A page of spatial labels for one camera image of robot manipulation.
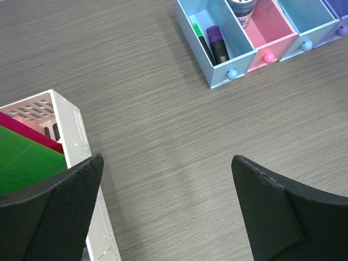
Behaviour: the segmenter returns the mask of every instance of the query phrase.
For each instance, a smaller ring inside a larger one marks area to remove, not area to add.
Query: blue drawer knob
[[[312,48],[313,48],[313,42],[310,40],[307,40],[303,44],[300,45],[300,49],[304,52],[309,51]]]
[[[238,72],[236,69],[232,69],[232,70],[229,70],[226,75],[228,79],[235,80],[238,77]]]

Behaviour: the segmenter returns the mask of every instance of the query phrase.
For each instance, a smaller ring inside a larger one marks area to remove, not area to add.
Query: purple drawer
[[[315,46],[319,47],[328,42],[348,35],[348,0],[322,0],[339,23]]]

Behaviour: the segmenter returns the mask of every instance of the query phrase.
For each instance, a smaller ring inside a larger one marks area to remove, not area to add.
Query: gray wood grain desk surface
[[[348,196],[347,45],[209,90],[172,0],[4,0],[0,104],[81,109],[123,261],[252,260],[235,154]]]

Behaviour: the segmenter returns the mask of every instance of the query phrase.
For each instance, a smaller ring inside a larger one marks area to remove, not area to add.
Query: light blue drawer
[[[250,43],[226,0],[177,0],[178,23],[183,31],[210,88],[218,87],[244,76],[256,50]],[[206,29],[219,26],[225,41],[229,61],[213,66],[199,41],[192,24],[197,23],[206,37]]]
[[[322,0],[277,0],[277,3],[299,33],[279,61],[309,51],[339,22]]]

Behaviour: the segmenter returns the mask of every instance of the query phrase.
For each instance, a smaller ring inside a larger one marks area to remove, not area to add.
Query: green marker
[[[209,49],[209,47],[207,45],[207,42],[206,42],[206,40],[205,40],[205,38],[204,38],[204,36],[203,36],[203,34],[202,34],[198,24],[194,23],[193,27],[194,27],[194,30],[195,30],[197,36],[198,36],[198,39],[200,40],[204,50],[207,53],[207,56],[209,57],[210,61],[212,62],[212,65],[215,66],[216,65],[215,60],[214,60],[214,58],[212,56],[212,53],[210,52],[210,49]]]

